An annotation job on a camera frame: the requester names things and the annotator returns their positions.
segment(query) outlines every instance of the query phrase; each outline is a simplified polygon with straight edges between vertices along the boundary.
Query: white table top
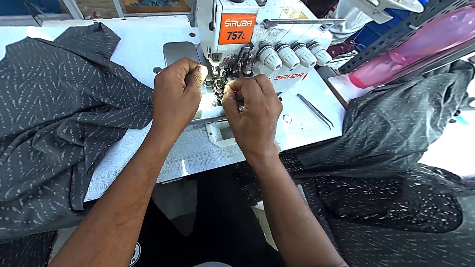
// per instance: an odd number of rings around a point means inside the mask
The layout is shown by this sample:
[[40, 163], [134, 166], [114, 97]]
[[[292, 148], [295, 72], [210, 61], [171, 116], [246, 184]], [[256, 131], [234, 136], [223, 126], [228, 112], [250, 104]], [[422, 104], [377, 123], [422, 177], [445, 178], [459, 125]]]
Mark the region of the white table top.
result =
[[[190, 27], [186, 16], [147, 18], [97, 19], [121, 37], [111, 60], [124, 66], [135, 78], [153, 87], [154, 67], [165, 66], [162, 47], [167, 42], [189, 41], [199, 43], [198, 29]], [[54, 40], [69, 26], [91, 24], [89, 20], [48, 21], [43, 27], [0, 27], [0, 58], [7, 44], [26, 36]], [[299, 93], [317, 107], [334, 128], [326, 125], [296, 96]], [[281, 94], [283, 111], [277, 123], [275, 141], [281, 150], [315, 143], [341, 136], [345, 110], [315, 70], [293, 88]], [[283, 121], [283, 115], [292, 118]], [[85, 201], [99, 198], [112, 184], [127, 162], [141, 145], [150, 125], [141, 130], [129, 129], [113, 144], [93, 173]], [[237, 145], [218, 148], [212, 144], [204, 128], [184, 131], [172, 147], [157, 182], [173, 180], [188, 174], [202, 172], [245, 160]]]

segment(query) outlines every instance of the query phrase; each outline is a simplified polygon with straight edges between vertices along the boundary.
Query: right hand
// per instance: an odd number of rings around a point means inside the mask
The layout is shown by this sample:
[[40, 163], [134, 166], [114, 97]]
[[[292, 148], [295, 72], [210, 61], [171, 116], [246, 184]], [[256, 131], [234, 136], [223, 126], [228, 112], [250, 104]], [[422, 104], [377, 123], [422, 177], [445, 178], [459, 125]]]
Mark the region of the right hand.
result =
[[[240, 100], [244, 100], [242, 110], [237, 105]], [[278, 157], [274, 138], [282, 103], [267, 76], [231, 81], [221, 102], [236, 142], [248, 161]]]

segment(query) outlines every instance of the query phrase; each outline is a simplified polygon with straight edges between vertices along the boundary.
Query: blue container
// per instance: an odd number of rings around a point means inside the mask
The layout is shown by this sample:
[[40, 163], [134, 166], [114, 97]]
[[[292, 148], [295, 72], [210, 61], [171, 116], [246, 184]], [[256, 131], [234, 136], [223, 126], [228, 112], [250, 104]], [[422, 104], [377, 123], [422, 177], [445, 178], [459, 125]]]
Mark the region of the blue container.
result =
[[[429, 0], [419, 0], [419, 2], [425, 5]], [[411, 12], [407, 10], [385, 9], [385, 11], [393, 17], [391, 20], [383, 24], [378, 24], [374, 21], [369, 22], [361, 30], [348, 38], [348, 40], [355, 41], [355, 49], [358, 52], [374, 43], [379, 37], [396, 27], [403, 19], [411, 14]]]

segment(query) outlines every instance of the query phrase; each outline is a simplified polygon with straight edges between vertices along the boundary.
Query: left hand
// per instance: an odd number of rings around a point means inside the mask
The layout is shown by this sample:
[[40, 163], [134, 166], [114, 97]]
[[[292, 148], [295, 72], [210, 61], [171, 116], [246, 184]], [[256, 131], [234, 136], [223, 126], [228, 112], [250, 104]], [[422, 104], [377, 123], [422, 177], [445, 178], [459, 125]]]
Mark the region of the left hand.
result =
[[155, 76], [151, 131], [175, 142], [195, 116], [208, 68], [181, 58]]

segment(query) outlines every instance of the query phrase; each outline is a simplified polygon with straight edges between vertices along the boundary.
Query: pink plastic container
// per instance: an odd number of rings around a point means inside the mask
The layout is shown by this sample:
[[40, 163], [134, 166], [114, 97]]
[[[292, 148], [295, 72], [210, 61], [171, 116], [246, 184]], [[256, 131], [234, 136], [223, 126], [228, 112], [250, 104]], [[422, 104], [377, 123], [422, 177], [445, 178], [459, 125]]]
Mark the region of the pink plastic container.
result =
[[359, 88], [384, 84], [410, 64], [473, 37], [475, 5], [453, 10], [429, 22], [396, 49], [358, 67], [350, 81]]

